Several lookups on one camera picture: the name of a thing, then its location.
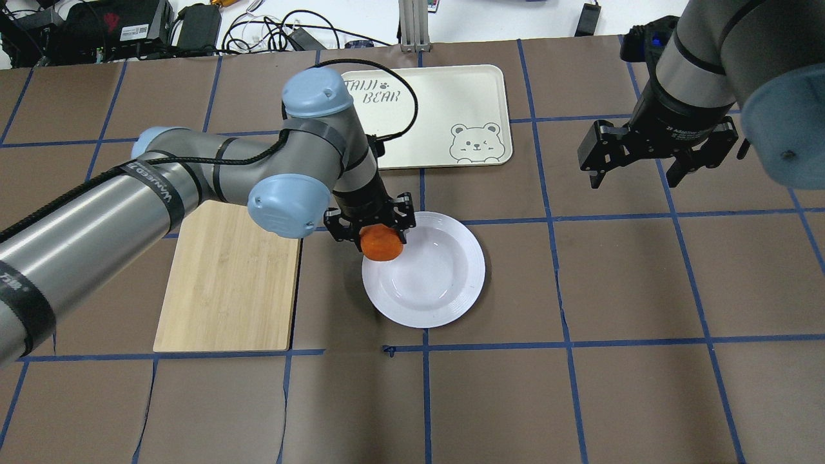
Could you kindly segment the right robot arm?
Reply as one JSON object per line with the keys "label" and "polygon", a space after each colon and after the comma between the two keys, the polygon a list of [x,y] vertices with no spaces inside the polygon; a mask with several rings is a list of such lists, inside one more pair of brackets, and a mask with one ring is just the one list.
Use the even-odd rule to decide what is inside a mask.
{"label": "right robot arm", "polygon": [[672,159],[677,187],[718,168],[737,143],[755,149],[774,182],[824,184],[822,1],[690,1],[680,17],[631,28],[621,59],[642,63],[648,82],[630,120],[598,120],[577,151],[590,187],[616,168]]}

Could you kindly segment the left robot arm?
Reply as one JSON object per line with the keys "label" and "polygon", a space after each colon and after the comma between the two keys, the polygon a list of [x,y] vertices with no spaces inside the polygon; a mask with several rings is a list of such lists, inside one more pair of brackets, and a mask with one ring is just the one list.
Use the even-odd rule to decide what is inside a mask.
{"label": "left robot arm", "polygon": [[2,365],[51,337],[60,320],[204,202],[246,208],[260,228],[304,238],[324,226],[360,252],[365,230],[401,243],[416,225],[410,193],[390,196],[384,144],[366,134],[332,61],[286,82],[270,145],[182,127],[144,130],[131,158],[2,231]]}

